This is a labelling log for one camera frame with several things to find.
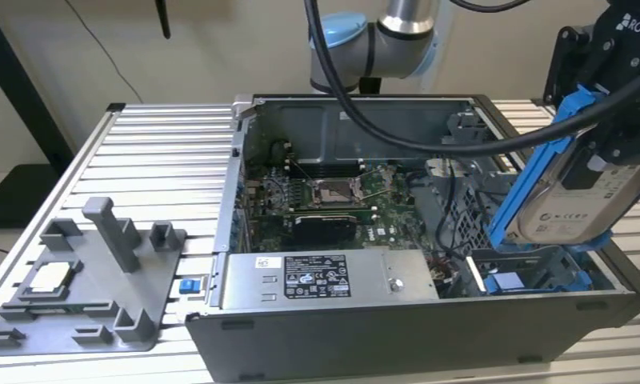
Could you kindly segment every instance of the aluminum extrusion table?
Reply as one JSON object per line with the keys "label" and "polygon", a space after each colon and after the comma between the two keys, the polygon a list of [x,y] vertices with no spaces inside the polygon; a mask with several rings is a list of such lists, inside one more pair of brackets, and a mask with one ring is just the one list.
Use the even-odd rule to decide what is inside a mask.
{"label": "aluminum extrusion table", "polygon": [[[497,101],[521,133],[547,125],[554,110],[529,101]],[[230,105],[128,105],[98,125],[24,235],[0,266],[0,305],[11,299],[43,245],[51,218],[94,228],[80,208],[91,196],[115,200],[118,217],[139,229],[171,220],[190,239],[163,317],[156,347],[144,353],[63,354],[0,358],[0,382],[211,382],[179,316],[199,302],[179,301],[179,280],[211,270],[222,188],[231,144]],[[615,228],[615,243],[640,269],[640,203]],[[591,333],[551,364],[434,372],[351,383],[518,384],[640,382],[640,315],[618,329]]]}

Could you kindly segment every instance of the green circuit board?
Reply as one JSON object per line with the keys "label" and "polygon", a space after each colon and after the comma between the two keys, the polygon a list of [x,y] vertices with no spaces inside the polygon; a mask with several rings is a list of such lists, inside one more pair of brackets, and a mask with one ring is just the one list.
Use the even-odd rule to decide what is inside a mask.
{"label": "green circuit board", "polygon": [[[262,170],[250,179],[248,220],[255,252],[294,250],[390,250],[434,247],[406,185],[406,172],[375,165],[352,178],[290,178]],[[355,236],[340,242],[300,246],[294,226],[304,218],[355,218]]]}

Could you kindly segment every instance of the sticker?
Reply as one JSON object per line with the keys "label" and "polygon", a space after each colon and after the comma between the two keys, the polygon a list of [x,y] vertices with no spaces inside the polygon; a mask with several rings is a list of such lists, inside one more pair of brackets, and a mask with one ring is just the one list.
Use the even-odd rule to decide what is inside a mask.
{"label": "sticker", "polygon": [[287,298],[351,297],[350,270],[343,254],[286,257]]}
{"label": "sticker", "polygon": [[282,268],[282,258],[258,257],[256,268]]}
{"label": "sticker", "polygon": [[541,210],[527,220],[527,235],[534,242],[557,243],[589,234],[603,211],[621,199],[619,193],[634,180],[640,166],[623,166],[605,172],[587,190],[554,186],[542,197]]}

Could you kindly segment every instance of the screw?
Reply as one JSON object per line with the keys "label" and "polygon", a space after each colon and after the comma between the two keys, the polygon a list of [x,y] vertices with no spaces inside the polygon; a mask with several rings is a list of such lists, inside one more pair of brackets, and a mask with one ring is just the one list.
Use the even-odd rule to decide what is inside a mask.
{"label": "screw", "polygon": [[401,292],[406,285],[403,284],[403,280],[401,278],[390,278],[388,285],[392,289],[392,292]]}

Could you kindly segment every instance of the barcode sticker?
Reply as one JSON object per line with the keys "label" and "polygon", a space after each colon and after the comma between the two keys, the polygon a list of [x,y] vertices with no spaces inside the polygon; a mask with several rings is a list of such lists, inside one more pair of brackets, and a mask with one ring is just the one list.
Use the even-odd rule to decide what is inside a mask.
{"label": "barcode sticker", "polygon": [[256,258],[256,268],[282,268],[282,258]]}

